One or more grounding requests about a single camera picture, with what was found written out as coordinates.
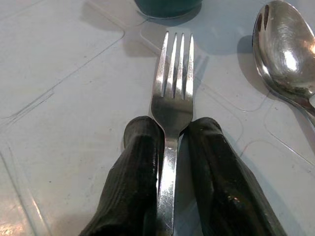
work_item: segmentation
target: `fork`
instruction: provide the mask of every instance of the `fork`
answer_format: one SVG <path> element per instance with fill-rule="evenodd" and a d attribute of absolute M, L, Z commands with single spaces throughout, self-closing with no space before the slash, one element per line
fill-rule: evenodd
<path fill-rule="evenodd" d="M 165 136 L 161 178 L 159 170 L 157 172 L 157 236 L 173 235 L 178 138 L 191 122 L 193 115 L 193 36 L 190 35 L 186 79 L 183 79 L 184 34 L 180 45 L 177 78 L 174 79 L 177 34 L 174 37 L 168 76 L 164 78 L 168 35 L 166 32 L 151 100 L 153 118 Z"/>

